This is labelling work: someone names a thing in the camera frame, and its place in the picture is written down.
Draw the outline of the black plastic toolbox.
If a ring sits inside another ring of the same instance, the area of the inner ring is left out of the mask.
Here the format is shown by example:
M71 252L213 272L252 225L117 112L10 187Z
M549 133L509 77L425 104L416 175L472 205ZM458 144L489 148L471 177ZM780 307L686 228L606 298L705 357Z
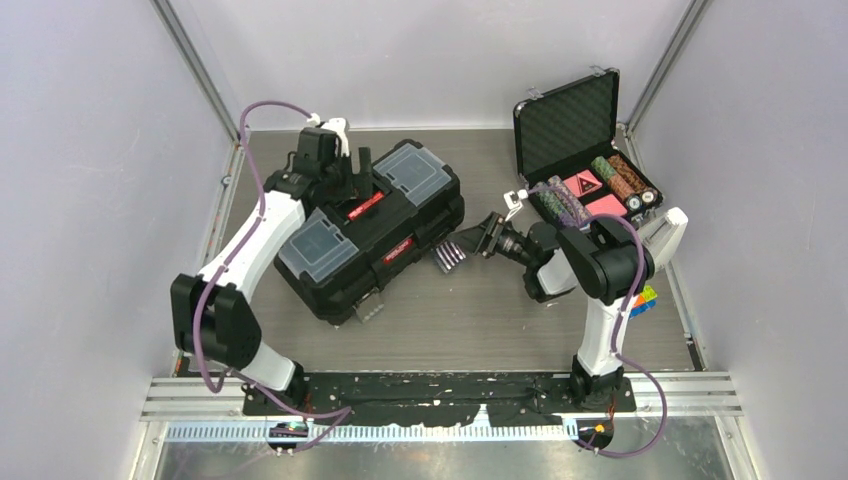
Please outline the black plastic toolbox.
M464 220L453 169L405 139L372 165L373 195L315 209L274 266L318 319L341 325Z

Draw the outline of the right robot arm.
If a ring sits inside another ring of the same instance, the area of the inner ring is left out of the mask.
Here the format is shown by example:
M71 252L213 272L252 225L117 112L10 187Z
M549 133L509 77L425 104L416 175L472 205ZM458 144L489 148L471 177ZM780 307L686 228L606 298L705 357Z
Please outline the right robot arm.
M497 213L447 236L446 247L469 255L503 256L525 268L528 296L542 303L582 291L588 298L582 343L567 387L570 401L596 410L621 387L626 323L635 295L655 271L652 254L626 219L600 214L582 227L540 221L527 232Z

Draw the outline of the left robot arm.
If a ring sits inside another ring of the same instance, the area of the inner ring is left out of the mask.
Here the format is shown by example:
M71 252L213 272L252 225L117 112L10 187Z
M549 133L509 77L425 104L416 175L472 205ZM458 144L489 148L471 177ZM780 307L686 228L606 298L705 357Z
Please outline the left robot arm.
M173 281L175 344L195 359L210 391L223 387L211 377L215 362L269 389L268 400L284 414L305 405L307 389L294 379L298 363L264 342L250 301L279 250L316 208L363 193L358 182L371 172L370 150L361 148L355 173L347 131L344 118L301 130L290 170L259 184L256 206L236 236L198 273Z

